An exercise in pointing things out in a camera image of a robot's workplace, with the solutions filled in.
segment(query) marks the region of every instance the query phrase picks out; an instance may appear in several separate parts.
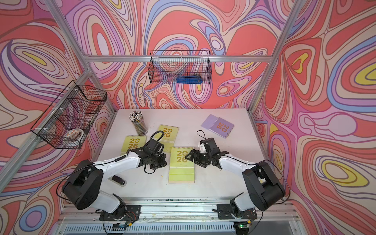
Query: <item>black cable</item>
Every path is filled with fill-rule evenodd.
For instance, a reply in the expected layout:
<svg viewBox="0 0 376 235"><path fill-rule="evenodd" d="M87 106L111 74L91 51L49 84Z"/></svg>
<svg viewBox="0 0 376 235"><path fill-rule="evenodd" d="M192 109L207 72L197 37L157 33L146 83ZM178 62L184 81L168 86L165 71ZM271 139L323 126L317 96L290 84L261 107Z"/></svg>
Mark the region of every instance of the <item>black cable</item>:
<svg viewBox="0 0 376 235"><path fill-rule="evenodd" d="M199 131L202 131L202 133L204 134L204 137L202 137L201 135L199 135ZM206 139L206 135L205 135L205 132L204 132L203 130L198 130L198 131L196 131L196 134L197 134L199 137Z"/></svg>
<svg viewBox="0 0 376 235"><path fill-rule="evenodd" d="M144 165L144 172L145 172L146 174L153 174L153 173L155 172L155 169L154 169L154 171L153 171L153 172L151 172L151 173L148 173L148 172L146 172L146 165Z"/></svg>
<svg viewBox="0 0 376 235"><path fill-rule="evenodd" d="M106 231L106 227L105 227L105 220L102 220L102 224L103 224L103 229L105 230L105 233L108 235L107 231Z"/></svg>
<svg viewBox="0 0 376 235"><path fill-rule="evenodd" d="M227 155L224 155L224 156L226 156L228 158L231 158L231 159L234 159L234 160L237 160L238 162L241 162L241 163L246 164L246 165L256 165L257 164L257 163L255 163L255 164L249 164L249 163L242 162L241 160L238 160L236 158L233 158L233 157L230 157L230 156L227 156Z"/></svg>
<svg viewBox="0 0 376 235"><path fill-rule="evenodd" d="M217 209L212 209L212 211L214 211L214 212L219 212L219 213L231 213L230 211L221 211L221 210L217 210Z"/></svg>
<svg viewBox="0 0 376 235"><path fill-rule="evenodd" d="M85 166L85 167L82 167L82 168L80 168L80 169L78 169L78 170L75 170L74 172L70 173L70 174L67 175L63 180L61 180L61 181L59 182L58 186L56 187L56 195L57 195L58 197L64 199L64 200L70 201L69 199L64 198L64 197L62 197L62 196L59 195L59 193L58 193L58 189L59 189L59 186L61 185L61 183L62 183L66 178L68 178L69 176L71 176L73 173L75 173L75 172L77 172L77 171L83 170L83 169L85 169L85 168L90 168L90 167L92 167L92 166L99 166L99 165L104 165L104 164L96 164L96 165Z"/></svg>
<svg viewBox="0 0 376 235"><path fill-rule="evenodd" d="M277 169L277 171L281 174L283 180L285 181L285 183L286 183L286 185L287 185L287 187L288 187L288 196L287 196L286 200L284 200L283 202L280 202L280 203L275 203L275 204L278 205L278 204L285 203L285 201L287 201L287 200L290 198L290 195L291 195L291 188L290 188L290 185L287 183L287 180L285 179L285 177L283 176L283 174L279 171L279 169L276 167L276 165L274 165L274 163L272 163L272 162L271 162L270 160L268 160L268 159L262 160L261 162L265 162L265 161L270 162L270 163L271 163L271 164Z"/></svg>
<svg viewBox="0 0 376 235"><path fill-rule="evenodd" d="M152 134L152 136L150 136L150 139L152 139L154 136L155 136L155 134L157 134L157 133L162 133L163 135L161 135L161 137L157 140L158 142L162 139L162 137L164 136L164 132L162 131L162 130L159 130L159 131L156 131L156 132L154 132L154 134Z"/></svg>
<svg viewBox="0 0 376 235"><path fill-rule="evenodd" d="M252 229L252 231L250 231L249 233L247 233L247 235L251 234L253 232L253 230L258 226L258 224L260 223L260 221L262 220L262 217L264 216L264 212L261 211L262 215L261 215L261 218L260 220L257 222L257 224L255 225L255 227Z"/></svg>

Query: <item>psychedelic wallpaper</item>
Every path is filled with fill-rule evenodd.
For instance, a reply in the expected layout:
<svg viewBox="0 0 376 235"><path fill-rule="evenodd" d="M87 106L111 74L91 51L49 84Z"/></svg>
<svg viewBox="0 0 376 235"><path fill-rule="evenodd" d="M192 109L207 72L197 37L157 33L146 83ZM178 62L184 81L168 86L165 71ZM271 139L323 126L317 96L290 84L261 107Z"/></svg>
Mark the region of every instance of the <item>psychedelic wallpaper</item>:
<svg viewBox="0 0 376 235"><path fill-rule="evenodd" d="M0 1L0 167L83 68L41 0ZM104 107L81 150L41 142L0 194L0 234L47 234L62 204L58 180L91 159L109 122Z"/></svg>
<svg viewBox="0 0 376 235"><path fill-rule="evenodd" d="M148 63L93 62L94 72L117 109L246 108L265 62L225 62L210 84L150 84Z"/></svg>
<svg viewBox="0 0 376 235"><path fill-rule="evenodd" d="M308 0L253 117L309 234L376 234L376 2Z"/></svg>
<svg viewBox="0 0 376 235"><path fill-rule="evenodd" d="M290 5L272 0L84 0L63 2L60 8L88 55L201 49L211 55L271 55ZM212 63L210 85L150 84L148 63L91 66L118 109L246 108L266 63Z"/></svg>
<svg viewBox="0 0 376 235"><path fill-rule="evenodd" d="M88 55L149 55L150 50L175 48L209 49L213 55L247 55L263 49L260 55L271 55L292 2L71 0L58 4Z"/></svg>

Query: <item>black wire basket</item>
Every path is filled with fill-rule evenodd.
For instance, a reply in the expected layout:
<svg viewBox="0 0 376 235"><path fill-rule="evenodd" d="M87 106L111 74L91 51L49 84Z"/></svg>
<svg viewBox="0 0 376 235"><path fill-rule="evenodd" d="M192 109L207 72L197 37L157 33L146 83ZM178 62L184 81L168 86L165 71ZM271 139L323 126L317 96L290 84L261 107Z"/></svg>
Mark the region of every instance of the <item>black wire basket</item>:
<svg viewBox="0 0 376 235"><path fill-rule="evenodd" d="M107 93L89 85L75 85L50 118L33 133L55 149L80 149L107 100Z"/></svg>
<svg viewBox="0 0 376 235"><path fill-rule="evenodd" d="M155 50L150 56L150 83L210 84L208 50Z"/></svg>

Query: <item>glass pencil cup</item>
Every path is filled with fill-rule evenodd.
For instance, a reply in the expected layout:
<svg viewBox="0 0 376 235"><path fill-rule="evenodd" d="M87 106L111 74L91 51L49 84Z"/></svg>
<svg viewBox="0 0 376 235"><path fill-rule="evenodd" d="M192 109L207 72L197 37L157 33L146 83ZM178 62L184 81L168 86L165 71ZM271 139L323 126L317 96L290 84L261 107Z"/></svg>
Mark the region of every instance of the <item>glass pencil cup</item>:
<svg viewBox="0 0 376 235"><path fill-rule="evenodd" d="M146 135L148 129L145 125L144 118L141 118L141 120L139 120L139 121L137 121L137 120L132 121L131 120L131 122L134 125L138 135Z"/></svg>

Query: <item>white table surface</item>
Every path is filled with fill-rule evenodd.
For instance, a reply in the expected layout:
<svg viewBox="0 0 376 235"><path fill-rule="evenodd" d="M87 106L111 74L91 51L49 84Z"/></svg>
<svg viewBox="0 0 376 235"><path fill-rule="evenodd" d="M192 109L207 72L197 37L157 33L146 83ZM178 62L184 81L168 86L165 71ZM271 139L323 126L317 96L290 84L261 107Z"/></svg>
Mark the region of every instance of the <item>white table surface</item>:
<svg viewBox="0 0 376 235"><path fill-rule="evenodd" d="M142 109L141 111L149 128L146 134L148 139L157 131L160 124L176 126L179 127L179 132L174 146L198 149L197 143L202 138L196 134L196 131L203 130L206 138L215 139L221 151L228 151L235 157L250 162L264 159L246 109ZM99 155L99 161L119 156L125 137L137 135L129 120L131 112L133 109L118 111ZM235 125L227 139L201 127L209 114L226 119ZM127 170L117 174L127 181L125 186L106 180L100 189L123 198L164 199L234 197L247 191L244 179L212 165L206 168L195 165L194 183L168 183L170 153L166 155L167 166L157 169L153 174L144 173L144 167Z"/></svg>

